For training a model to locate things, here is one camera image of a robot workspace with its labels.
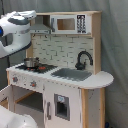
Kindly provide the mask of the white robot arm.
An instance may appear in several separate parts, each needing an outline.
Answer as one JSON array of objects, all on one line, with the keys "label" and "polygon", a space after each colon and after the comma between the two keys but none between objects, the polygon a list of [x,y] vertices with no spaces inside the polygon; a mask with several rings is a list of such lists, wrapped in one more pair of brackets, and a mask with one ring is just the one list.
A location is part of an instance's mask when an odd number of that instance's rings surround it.
[{"label": "white robot arm", "polygon": [[12,55],[31,45],[30,21],[36,17],[36,11],[7,13],[0,18],[0,37],[13,36],[10,45],[4,46],[0,41],[0,58]]}]

